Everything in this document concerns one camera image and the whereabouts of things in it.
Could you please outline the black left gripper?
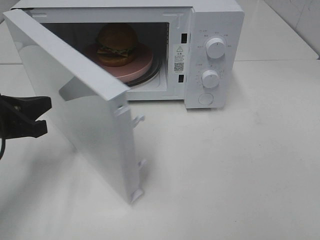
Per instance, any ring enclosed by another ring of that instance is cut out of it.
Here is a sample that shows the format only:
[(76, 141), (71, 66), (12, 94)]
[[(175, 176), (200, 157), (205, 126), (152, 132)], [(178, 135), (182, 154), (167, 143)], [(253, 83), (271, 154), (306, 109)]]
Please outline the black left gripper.
[(10, 97), (8, 103), (1, 95), (0, 136), (8, 140), (47, 134), (47, 122), (37, 119), (51, 108), (52, 100), (48, 96)]

